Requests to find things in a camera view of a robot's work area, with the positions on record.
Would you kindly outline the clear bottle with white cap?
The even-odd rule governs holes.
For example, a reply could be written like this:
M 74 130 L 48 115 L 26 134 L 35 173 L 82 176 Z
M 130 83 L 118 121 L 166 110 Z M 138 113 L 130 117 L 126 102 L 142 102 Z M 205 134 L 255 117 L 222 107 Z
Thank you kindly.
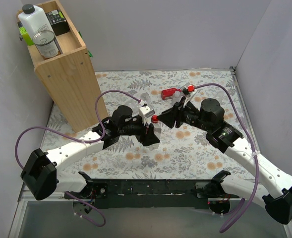
M 138 103 L 136 100 L 132 98 L 130 98 L 124 103 L 125 106 L 128 106 L 132 109 L 134 114 L 138 112 L 141 106 L 145 104 L 150 104 L 151 101 L 149 93 L 142 93 L 140 96 L 137 97 L 137 99 L 140 99 L 141 103 Z

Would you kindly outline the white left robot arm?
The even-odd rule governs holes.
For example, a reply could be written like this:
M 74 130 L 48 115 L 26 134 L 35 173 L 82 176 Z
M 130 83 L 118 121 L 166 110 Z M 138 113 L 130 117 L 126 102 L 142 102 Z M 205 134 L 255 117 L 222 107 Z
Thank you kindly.
M 158 147 L 160 140 L 151 123 L 154 114 L 154 109 L 145 105 L 133 116 L 130 107 L 121 105 L 76 142 L 46 152 L 34 150 L 20 176 L 36 200 L 54 192 L 73 192 L 88 198 L 93 191 L 90 177 L 84 172 L 68 175 L 64 169 L 117 143 L 120 136 L 135 136 L 144 147 Z

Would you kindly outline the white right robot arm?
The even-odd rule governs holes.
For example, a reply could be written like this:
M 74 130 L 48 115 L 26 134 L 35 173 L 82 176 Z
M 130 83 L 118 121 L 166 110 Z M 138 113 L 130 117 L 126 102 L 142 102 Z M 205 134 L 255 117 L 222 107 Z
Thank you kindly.
M 283 172 L 251 144 L 235 127 L 224 121 L 224 109 L 216 99 L 205 99 L 200 109 L 191 102 L 175 103 L 157 117 L 169 128 L 178 128 L 183 123 L 206 132 L 207 141 L 223 154 L 237 161 L 260 182 L 253 192 L 254 183 L 236 179 L 222 170 L 208 184 L 200 188 L 201 195 L 223 197 L 232 194 L 248 199 L 263 207 L 277 222 L 287 225 L 292 220 L 292 176 Z

